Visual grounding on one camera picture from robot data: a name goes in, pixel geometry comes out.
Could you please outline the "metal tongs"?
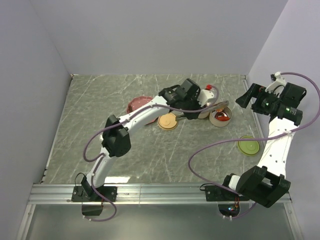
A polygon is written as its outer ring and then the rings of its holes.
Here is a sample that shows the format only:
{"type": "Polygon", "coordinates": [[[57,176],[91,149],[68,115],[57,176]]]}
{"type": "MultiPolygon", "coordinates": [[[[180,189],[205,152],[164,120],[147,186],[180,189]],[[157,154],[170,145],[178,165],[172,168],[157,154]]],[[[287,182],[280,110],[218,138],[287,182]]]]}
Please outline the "metal tongs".
{"type": "Polygon", "coordinates": [[[229,103],[230,102],[228,100],[224,100],[215,104],[208,103],[207,106],[202,107],[200,110],[197,110],[195,113],[187,112],[187,113],[182,113],[180,115],[177,115],[175,120],[178,122],[184,119],[194,120],[194,119],[197,119],[199,115],[202,113],[207,113],[207,112],[210,113],[212,111],[222,111],[223,109],[229,106],[229,103]]]}

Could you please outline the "beige round lid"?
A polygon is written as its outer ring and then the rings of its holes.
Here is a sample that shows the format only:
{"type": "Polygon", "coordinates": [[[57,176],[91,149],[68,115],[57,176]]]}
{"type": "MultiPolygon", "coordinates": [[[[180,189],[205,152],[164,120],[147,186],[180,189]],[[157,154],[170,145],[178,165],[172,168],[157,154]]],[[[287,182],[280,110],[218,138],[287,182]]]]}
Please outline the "beige round lid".
{"type": "Polygon", "coordinates": [[[173,130],[178,126],[176,115],[173,114],[172,112],[160,116],[157,119],[157,124],[161,129],[166,131],[173,130]]]}

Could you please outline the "beige steel container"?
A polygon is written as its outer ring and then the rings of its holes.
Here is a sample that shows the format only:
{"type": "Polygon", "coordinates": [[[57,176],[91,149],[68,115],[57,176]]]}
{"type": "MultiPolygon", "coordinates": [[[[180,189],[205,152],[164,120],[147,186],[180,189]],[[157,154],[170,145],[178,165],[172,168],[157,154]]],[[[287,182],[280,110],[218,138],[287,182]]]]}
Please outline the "beige steel container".
{"type": "Polygon", "coordinates": [[[209,114],[209,121],[218,128],[225,127],[229,124],[233,117],[233,113],[229,107],[223,110],[215,110],[209,114]]]}
{"type": "Polygon", "coordinates": [[[208,110],[208,111],[203,111],[201,112],[199,115],[198,115],[198,119],[205,119],[207,118],[209,115],[210,115],[211,111],[208,110]]]}

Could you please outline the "red sausage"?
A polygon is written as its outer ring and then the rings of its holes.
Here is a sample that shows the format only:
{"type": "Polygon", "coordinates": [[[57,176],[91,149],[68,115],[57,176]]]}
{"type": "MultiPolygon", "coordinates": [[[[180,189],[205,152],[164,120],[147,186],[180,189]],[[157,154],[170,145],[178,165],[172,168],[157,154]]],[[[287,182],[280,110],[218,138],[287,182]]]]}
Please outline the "red sausage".
{"type": "Polygon", "coordinates": [[[225,121],[228,121],[230,119],[228,117],[228,115],[223,111],[216,112],[214,118],[217,119],[218,121],[221,121],[221,122],[225,122],[225,121]]]}

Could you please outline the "green round lid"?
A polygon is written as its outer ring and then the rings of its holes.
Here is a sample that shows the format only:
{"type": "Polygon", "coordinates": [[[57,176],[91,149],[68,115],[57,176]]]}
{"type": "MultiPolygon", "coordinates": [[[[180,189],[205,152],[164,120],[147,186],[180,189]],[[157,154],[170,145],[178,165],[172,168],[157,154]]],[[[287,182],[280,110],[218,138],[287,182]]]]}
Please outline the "green round lid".
{"type": "Polygon", "coordinates": [[[240,138],[241,140],[250,141],[238,141],[237,147],[239,151],[246,156],[255,156],[260,151],[260,144],[258,141],[253,140],[253,136],[244,135],[240,138]]]}

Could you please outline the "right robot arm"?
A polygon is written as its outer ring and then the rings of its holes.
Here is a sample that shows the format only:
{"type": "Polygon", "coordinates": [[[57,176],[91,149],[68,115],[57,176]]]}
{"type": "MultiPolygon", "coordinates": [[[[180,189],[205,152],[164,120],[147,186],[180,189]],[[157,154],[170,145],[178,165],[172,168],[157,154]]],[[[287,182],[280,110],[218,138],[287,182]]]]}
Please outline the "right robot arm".
{"type": "Polygon", "coordinates": [[[222,197],[232,200],[238,194],[269,208],[285,195],[291,186],[286,180],[286,162],[294,129],[298,128],[303,112],[298,109],[306,96],[304,87],[293,83],[264,87],[253,83],[247,92],[236,99],[246,108],[252,98],[253,112],[270,116],[269,135],[259,163],[238,176],[227,175],[220,188],[222,197]]]}

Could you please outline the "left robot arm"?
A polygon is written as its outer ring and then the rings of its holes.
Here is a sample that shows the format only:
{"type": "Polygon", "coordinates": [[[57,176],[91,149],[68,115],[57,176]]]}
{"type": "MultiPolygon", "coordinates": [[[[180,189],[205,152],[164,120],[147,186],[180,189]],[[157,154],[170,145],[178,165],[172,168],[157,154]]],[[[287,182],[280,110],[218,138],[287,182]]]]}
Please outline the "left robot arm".
{"type": "Polygon", "coordinates": [[[104,185],[108,172],[115,160],[131,149],[131,136],[137,130],[172,111],[184,113],[189,120],[197,119],[214,97],[210,89],[202,89],[188,78],[181,85],[163,88],[151,101],[131,113],[120,117],[110,115],[104,129],[98,132],[103,138],[100,154],[93,159],[82,154],[86,162],[95,163],[81,181],[83,195],[89,201],[100,198],[100,187],[104,185]]]}

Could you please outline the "pink polka dot plate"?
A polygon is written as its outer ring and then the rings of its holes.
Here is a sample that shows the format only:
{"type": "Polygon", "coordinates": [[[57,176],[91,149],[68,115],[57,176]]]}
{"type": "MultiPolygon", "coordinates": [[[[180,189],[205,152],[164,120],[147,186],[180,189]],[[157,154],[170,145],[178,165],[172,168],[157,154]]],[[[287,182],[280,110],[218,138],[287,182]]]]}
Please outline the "pink polka dot plate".
{"type": "Polygon", "coordinates": [[[126,113],[129,114],[138,108],[149,103],[153,98],[151,96],[138,96],[133,98],[127,105],[126,113]]]}

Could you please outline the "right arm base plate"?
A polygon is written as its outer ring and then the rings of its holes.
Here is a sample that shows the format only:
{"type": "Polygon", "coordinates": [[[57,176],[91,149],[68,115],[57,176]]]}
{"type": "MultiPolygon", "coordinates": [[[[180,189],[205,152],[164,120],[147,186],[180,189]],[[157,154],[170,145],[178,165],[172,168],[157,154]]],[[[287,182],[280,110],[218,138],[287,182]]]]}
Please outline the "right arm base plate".
{"type": "Polygon", "coordinates": [[[205,199],[207,202],[234,202],[239,201],[249,201],[250,199],[245,196],[239,196],[231,191],[220,188],[212,184],[205,184],[199,188],[205,193],[205,199]]]}

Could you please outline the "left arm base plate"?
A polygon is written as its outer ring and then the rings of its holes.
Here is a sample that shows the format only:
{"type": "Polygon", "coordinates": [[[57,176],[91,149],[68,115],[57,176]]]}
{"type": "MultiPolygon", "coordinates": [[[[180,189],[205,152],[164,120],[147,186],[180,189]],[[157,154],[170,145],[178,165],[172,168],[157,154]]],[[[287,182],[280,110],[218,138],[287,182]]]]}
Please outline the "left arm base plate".
{"type": "MultiPolygon", "coordinates": [[[[118,188],[116,186],[101,186],[97,188],[97,191],[110,201],[116,201],[118,191],[118,188]]],[[[103,201],[103,198],[93,190],[91,190],[91,193],[87,194],[84,188],[79,185],[73,188],[71,201],[74,203],[101,202],[103,201]]]]}

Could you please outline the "aluminium rail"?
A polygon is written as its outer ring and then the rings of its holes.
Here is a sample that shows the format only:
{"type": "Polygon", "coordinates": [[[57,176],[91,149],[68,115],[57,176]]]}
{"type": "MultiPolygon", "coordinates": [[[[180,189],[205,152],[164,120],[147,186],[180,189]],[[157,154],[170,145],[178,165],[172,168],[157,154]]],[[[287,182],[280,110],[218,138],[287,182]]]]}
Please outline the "aluminium rail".
{"type": "MultiPolygon", "coordinates": [[[[174,205],[174,204],[233,204],[236,201],[206,201],[205,192],[200,190],[200,182],[187,183],[121,183],[111,184],[117,187],[115,204],[121,205],[174,205]]],[[[72,202],[73,184],[35,184],[31,189],[27,203],[30,205],[99,205],[98,202],[72,202]]],[[[252,200],[239,201],[252,204],[252,200]]]]}

